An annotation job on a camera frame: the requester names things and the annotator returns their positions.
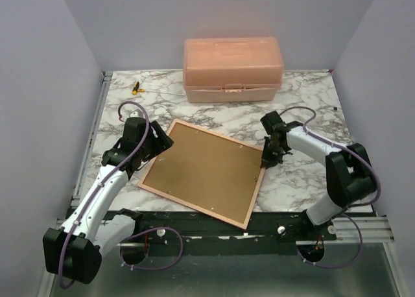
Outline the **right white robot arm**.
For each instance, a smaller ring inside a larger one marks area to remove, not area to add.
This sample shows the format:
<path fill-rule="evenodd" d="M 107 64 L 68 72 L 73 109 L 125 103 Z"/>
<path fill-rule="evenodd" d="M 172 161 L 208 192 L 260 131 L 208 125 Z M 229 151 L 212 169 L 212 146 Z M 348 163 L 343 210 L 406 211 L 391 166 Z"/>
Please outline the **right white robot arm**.
<path fill-rule="evenodd" d="M 284 155 L 297 150 L 326 168 L 327 193 L 299 215 L 294 227 L 307 240 L 322 232 L 322 225 L 372 193 L 379 194 L 381 184 L 370 163 L 365 147 L 346 145 L 324 138 L 307 128 L 306 123 L 286 123 L 276 111 L 261 118 L 267 133 L 261 167 L 269 169 L 283 163 Z"/>

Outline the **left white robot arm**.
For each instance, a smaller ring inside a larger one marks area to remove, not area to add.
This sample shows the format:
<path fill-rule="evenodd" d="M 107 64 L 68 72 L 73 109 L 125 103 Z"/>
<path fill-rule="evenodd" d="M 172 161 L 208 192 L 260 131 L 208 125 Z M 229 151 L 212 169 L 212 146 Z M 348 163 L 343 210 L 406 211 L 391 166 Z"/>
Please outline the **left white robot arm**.
<path fill-rule="evenodd" d="M 130 117 L 121 138 L 102 155 L 99 173 L 87 195 L 59 228 L 43 236 L 45 267 L 51 274 L 83 284 L 97 275 L 103 257 L 120 241 L 143 236 L 142 214 L 123 208 L 107 228 L 101 222 L 113 200 L 142 164 L 173 146 L 157 121 Z"/>

